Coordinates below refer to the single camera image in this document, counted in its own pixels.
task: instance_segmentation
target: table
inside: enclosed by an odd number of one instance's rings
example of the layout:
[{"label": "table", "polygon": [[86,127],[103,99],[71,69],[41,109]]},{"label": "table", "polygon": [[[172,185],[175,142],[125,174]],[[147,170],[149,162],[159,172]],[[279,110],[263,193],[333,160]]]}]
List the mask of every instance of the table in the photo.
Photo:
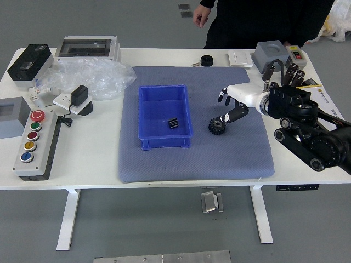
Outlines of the table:
[{"label": "table", "polygon": [[[24,51],[15,52],[9,66]],[[223,49],[121,49],[122,63],[131,66],[191,66],[207,54],[214,58],[213,67],[230,66],[228,50]],[[312,63],[308,60],[306,77],[320,83]],[[263,86],[261,74],[255,65],[247,69],[251,82]],[[272,81],[279,83],[280,73],[275,72]],[[0,98],[23,96],[32,109],[26,89],[15,86],[5,73],[0,81]],[[351,176],[339,167],[327,168],[317,173],[310,169],[288,149],[274,139],[279,120],[262,116],[272,150],[275,173],[269,178],[250,180],[198,180],[157,181],[123,184],[118,178],[118,140],[121,126],[123,94],[110,101],[94,101],[94,110],[87,116],[72,116],[74,125],[61,127],[54,163],[47,181],[24,182],[12,172],[12,165],[21,137],[0,139],[0,190],[58,190],[68,191],[66,208],[59,235],[57,250],[69,250],[76,209],[81,189],[93,188],[140,188],[140,187],[217,187],[249,186],[256,215],[261,243],[272,243],[269,221],[264,206],[261,187],[264,185],[296,184],[349,184]],[[58,115],[65,110],[54,105],[48,108]]]}]

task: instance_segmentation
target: person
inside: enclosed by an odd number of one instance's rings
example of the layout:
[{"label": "person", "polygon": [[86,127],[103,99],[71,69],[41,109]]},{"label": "person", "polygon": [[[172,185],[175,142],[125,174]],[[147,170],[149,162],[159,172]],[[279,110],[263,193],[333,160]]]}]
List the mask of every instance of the person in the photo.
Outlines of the person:
[{"label": "person", "polygon": [[[203,28],[215,0],[202,0],[193,23]],[[255,49],[258,42],[279,40],[302,47],[317,37],[334,0],[218,0],[204,48]]]}]

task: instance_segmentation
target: black gear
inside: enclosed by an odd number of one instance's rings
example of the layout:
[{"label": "black gear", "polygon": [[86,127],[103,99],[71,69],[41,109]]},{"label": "black gear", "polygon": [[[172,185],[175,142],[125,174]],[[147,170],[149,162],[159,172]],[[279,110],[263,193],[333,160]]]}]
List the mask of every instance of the black gear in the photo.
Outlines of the black gear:
[{"label": "black gear", "polygon": [[223,134],[225,132],[225,122],[221,122],[214,118],[208,124],[208,129],[215,135]]}]

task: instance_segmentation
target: gray floor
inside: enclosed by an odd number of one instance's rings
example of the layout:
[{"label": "gray floor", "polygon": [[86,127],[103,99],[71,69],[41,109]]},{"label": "gray floor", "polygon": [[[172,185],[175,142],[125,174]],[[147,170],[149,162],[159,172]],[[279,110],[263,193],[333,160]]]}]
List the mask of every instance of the gray floor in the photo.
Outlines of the gray floor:
[{"label": "gray floor", "polygon": [[[202,48],[208,26],[181,18],[162,1],[4,0],[0,72],[31,43],[57,47],[65,35],[117,35],[122,48]],[[191,8],[197,1],[187,1]],[[344,118],[351,38],[305,50]],[[229,250],[232,262],[350,262],[351,186],[276,192],[263,187],[274,244],[261,245],[248,187],[215,189],[224,213],[203,214],[200,188],[83,190],[70,251],[56,251],[67,193],[0,191],[0,262],[92,262],[94,257]]]}]

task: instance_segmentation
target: green button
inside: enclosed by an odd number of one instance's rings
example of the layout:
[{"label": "green button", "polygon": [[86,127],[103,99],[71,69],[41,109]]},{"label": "green button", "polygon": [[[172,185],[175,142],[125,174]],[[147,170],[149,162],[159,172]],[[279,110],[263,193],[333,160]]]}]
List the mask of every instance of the green button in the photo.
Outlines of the green button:
[{"label": "green button", "polygon": [[31,124],[31,130],[40,130],[42,125],[39,122],[33,122]]}]

